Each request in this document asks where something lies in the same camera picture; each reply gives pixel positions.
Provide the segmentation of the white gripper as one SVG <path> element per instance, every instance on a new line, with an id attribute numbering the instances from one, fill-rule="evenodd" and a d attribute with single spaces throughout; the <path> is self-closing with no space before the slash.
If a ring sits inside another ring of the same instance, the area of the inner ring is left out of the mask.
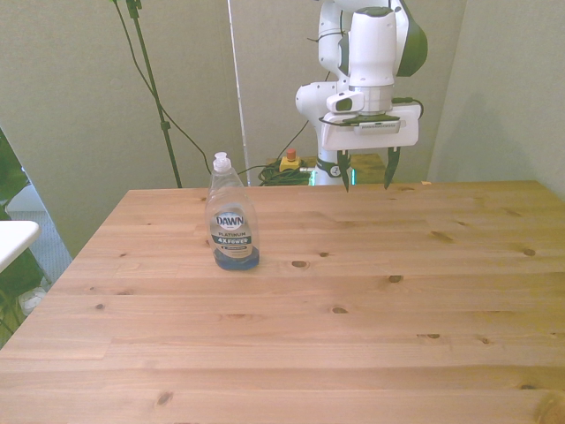
<path id="1" fill-rule="evenodd" d="M 394 105 L 381 115 L 327 113 L 320 119 L 320 141 L 325 150 L 337 151 L 337 166 L 346 192 L 350 190 L 350 154 L 348 150 L 388 148 L 388 163 L 383 186 L 388 189 L 400 160 L 401 148 L 418 141 L 420 105 Z"/>

